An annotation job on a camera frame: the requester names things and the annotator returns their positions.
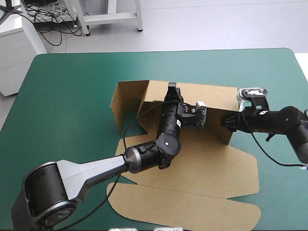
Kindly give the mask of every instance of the robotic arm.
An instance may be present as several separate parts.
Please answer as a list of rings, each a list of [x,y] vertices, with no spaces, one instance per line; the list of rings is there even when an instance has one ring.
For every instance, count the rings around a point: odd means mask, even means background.
[[[274,135],[286,135],[297,158],[304,164],[308,163],[308,114],[295,107],[288,106],[280,111],[270,111],[266,100],[268,92],[264,88],[240,89],[238,100],[242,101],[240,111],[232,112],[222,118],[221,125],[230,131],[247,133],[268,133],[266,141]],[[243,108],[245,102],[251,106]]]
[[[66,160],[44,163],[23,180],[21,191],[12,208],[16,231],[52,230],[68,218],[78,203],[85,200],[90,187],[122,171],[138,173],[151,167],[165,169],[180,152],[181,127],[202,129],[206,106],[184,103],[176,83],[169,83],[155,141],[127,148],[123,155],[76,164]]]

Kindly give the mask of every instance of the white cabinet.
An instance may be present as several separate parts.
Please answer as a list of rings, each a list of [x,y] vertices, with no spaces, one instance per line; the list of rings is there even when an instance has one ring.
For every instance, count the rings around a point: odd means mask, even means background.
[[[33,58],[44,53],[46,49],[29,21],[19,15],[5,20],[0,25],[0,92],[4,96],[17,93]]]

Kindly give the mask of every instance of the gray floor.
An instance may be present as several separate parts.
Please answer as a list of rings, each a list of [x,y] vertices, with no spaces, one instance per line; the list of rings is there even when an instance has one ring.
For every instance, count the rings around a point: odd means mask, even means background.
[[[104,0],[83,0],[100,14]],[[141,0],[143,32],[137,24],[91,26],[91,36],[67,35],[49,53],[181,51],[286,47],[308,52],[308,0]],[[118,0],[117,11],[133,10],[134,0]],[[58,33],[46,35],[59,42]],[[15,96],[0,95],[0,128]]]

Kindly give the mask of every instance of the flattened cardboard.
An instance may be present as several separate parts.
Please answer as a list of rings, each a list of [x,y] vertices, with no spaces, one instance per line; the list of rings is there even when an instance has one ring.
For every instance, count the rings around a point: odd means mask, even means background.
[[[137,93],[131,94],[136,86]],[[167,86],[152,80],[120,82],[111,104],[119,129],[125,112],[140,115],[163,101]],[[119,184],[109,198],[112,207],[127,218],[188,230],[252,230],[260,219],[259,208],[227,199],[259,191],[257,160],[228,146],[232,133],[220,125],[222,116],[238,111],[237,89],[186,83],[177,87],[185,102],[207,104],[206,128],[181,129],[182,148],[169,168],[124,173],[138,185]],[[130,106],[128,99],[134,101]],[[149,134],[127,138],[128,146],[155,140],[160,116],[157,107],[141,118],[138,122]],[[116,154],[123,152],[120,141]]]
[[[109,202],[126,218],[194,231],[250,231],[261,216],[256,205],[132,184],[117,184]]]
[[[127,146],[154,141],[154,134],[126,138]],[[178,192],[232,198],[259,191],[257,160],[254,156],[221,142],[180,138],[182,149],[163,171],[153,167],[122,176],[138,185]],[[116,155],[124,152],[120,140]]]

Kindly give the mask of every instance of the drawer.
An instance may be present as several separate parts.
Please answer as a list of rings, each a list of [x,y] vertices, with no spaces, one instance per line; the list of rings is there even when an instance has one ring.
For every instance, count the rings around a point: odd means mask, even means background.
[[[0,54],[30,45],[31,43],[24,31],[0,36]]]
[[[36,56],[36,52],[32,46],[19,48],[0,54],[0,70],[31,62]]]
[[[32,62],[0,70],[0,92],[12,95],[19,91]]]

